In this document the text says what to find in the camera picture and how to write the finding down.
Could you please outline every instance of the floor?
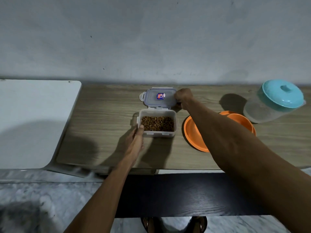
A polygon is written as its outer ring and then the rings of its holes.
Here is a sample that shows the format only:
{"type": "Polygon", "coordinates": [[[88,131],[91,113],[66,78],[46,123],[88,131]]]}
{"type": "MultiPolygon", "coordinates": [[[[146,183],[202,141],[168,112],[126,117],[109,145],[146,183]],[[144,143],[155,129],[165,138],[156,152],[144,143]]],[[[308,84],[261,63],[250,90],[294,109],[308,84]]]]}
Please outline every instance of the floor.
{"type": "MultiPolygon", "coordinates": [[[[311,168],[305,170],[309,175],[311,168]]],[[[100,186],[84,179],[43,170],[0,170],[0,232],[63,232],[100,186]]],[[[207,216],[207,233],[289,232],[272,216],[207,216]]],[[[170,232],[181,231],[190,217],[162,218],[170,232]]],[[[145,232],[139,218],[115,219],[111,232],[145,232]]]]}

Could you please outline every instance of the brown pet food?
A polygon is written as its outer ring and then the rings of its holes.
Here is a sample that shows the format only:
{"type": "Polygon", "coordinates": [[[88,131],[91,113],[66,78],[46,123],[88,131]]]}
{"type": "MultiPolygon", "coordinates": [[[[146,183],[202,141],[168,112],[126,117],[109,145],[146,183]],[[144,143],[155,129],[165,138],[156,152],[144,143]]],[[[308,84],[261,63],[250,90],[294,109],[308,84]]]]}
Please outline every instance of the brown pet food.
{"type": "Polygon", "coordinates": [[[170,117],[142,117],[145,131],[173,132],[174,120],[170,117]]]}

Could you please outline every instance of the blue label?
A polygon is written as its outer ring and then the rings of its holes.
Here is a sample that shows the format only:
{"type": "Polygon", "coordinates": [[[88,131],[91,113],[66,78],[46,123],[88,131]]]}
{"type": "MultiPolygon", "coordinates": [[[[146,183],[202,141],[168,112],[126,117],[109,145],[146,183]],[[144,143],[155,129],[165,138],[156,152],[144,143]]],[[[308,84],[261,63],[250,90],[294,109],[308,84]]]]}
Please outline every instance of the blue label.
{"type": "Polygon", "coordinates": [[[158,100],[163,100],[163,99],[165,98],[165,93],[158,93],[157,96],[156,96],[156,98],[157,98],[158,100]]]}

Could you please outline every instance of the white board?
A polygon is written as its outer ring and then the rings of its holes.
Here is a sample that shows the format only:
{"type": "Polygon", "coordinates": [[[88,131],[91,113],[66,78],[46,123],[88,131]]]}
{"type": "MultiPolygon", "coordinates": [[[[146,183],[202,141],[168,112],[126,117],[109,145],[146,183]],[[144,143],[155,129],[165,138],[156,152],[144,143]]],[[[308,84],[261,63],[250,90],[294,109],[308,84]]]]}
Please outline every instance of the white board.
{"type": "Polygon", "coordinates": [[[0,80],[0,169],[49,164],[80,88],[79,81],[0,80]]]}

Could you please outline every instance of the person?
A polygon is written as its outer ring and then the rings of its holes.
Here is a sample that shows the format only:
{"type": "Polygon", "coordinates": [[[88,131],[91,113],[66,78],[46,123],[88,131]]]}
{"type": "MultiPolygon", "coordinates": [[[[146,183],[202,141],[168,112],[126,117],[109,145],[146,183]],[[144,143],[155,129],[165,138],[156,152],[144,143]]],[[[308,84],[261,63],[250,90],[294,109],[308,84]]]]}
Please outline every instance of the person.
{"type": "MultiPolygon", "coordinates": [[[[235,183],[263,204],[289,231],[311,232],[311,177],[271,151],[235,121],[197,101],[190,89],[175,98],[187,110],[217,165],[235,183]]],[[[124,158],[77,214],[65,233],[111,230],[121,191],[130,168],[143,149],[141,125],[126,140],[124,158]]],[[[144,219],[148,232],[155,221],[144,219]]],[[[193,232],[202,232],[202,228],[193,232]]]]}

